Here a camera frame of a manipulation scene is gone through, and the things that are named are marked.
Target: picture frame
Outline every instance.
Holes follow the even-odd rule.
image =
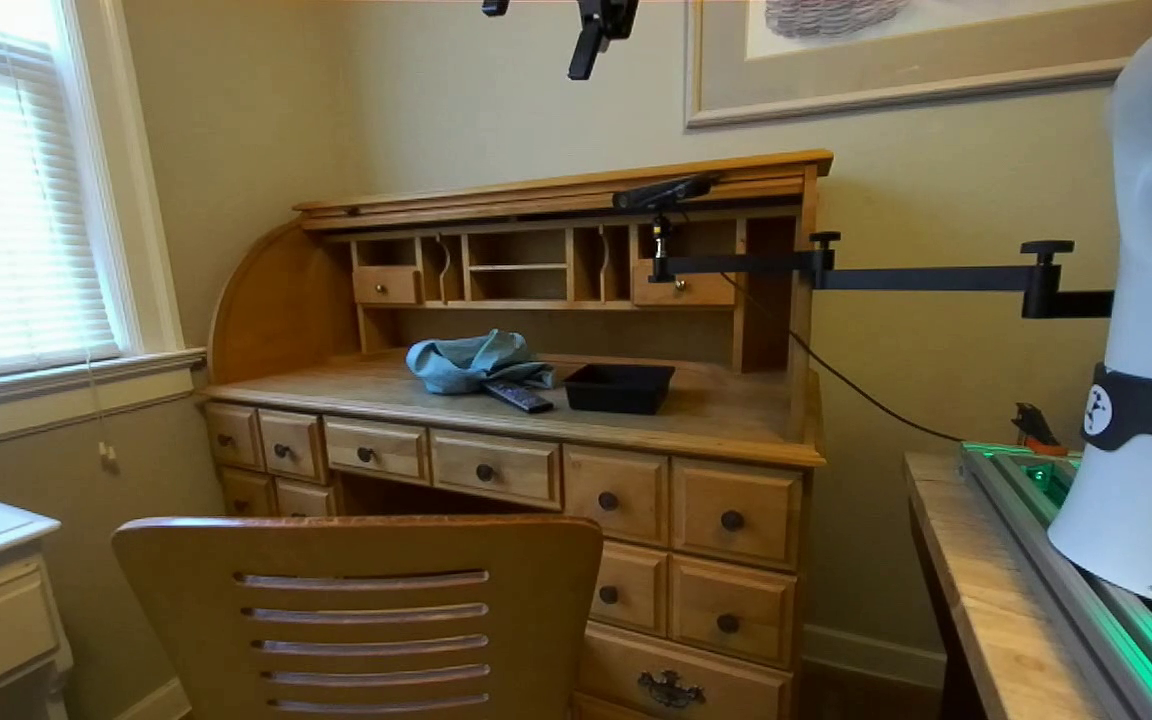
[[[828,42],[760,29],[770,5],[784,12],[789,0],[690,0],[690,130],[1107,81],[1152,37],[1152,0],[1066,0],[1028,18]]]

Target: black tray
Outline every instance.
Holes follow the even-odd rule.
[[[567,404],[589,414],[657,417],[672,369],[662,363],[586,363],[567,378]]]

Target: cable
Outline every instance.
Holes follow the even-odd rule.
[[[874,404],[878,414],[891,417],[896,425],[916,427],[916,431],[926,431],[926,438],[935,438],[935,441],[944,441],[944,443],[963,443],[963,438],[930,427],[930,425],[896,414],[891,404],[885,404],[885,400],[874,398],[868,389],[862,389],[847,372],[842,372],[838,363],[828,363],[797,329],[789,329],[789,340],[793,340],[812,363],[819,363],[831,379],[842,379],[847,393],[857,393],[866,404]]]

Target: window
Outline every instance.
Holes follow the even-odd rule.
[[[187,363],[121,5],[0,0],[0,431],[187,393]]]

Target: chair back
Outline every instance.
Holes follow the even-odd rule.
[[[134,521],[116,557],[197,720],[567,716],[602,529],[567,515]]]

